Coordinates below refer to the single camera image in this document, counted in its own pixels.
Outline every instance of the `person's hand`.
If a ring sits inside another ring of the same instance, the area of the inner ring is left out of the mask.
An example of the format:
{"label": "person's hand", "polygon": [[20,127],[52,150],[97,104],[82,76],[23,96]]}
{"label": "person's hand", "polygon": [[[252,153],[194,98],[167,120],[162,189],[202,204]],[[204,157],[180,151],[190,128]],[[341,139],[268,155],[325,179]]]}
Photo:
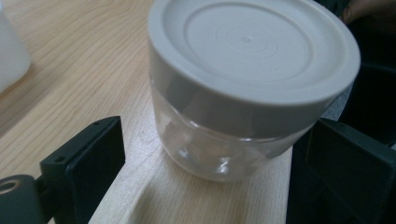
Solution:
{"label": "person's hand", "polygon": [[396,0],[351,0],[341,20],[350,24],[367,16],[378,21],[396,23]]}

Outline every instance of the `jar lid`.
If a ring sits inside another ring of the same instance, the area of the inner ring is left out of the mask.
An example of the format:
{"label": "jar lid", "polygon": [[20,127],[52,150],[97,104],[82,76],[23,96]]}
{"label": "jar lid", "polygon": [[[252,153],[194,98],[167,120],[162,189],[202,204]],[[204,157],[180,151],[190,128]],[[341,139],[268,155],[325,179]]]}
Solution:
{"label": "jar lid", "polygon": [[360,67],[345,25],[307,0],[156,1],[148,32],[178,76],[236,106],[333,99]]}

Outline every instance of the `concentric circle on lid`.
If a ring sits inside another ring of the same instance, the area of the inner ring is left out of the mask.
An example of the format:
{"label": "concentric circle on lid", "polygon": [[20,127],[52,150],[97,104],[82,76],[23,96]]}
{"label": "concentric circle on lid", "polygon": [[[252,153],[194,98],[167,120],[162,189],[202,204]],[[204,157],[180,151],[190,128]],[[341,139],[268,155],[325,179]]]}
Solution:
{"label": "concentric circle on lid", "polygon": [[259,105],[334,97],[360,66],[352,34],[305,0],[164,0],[148,31],[163,59],[203,90]]}

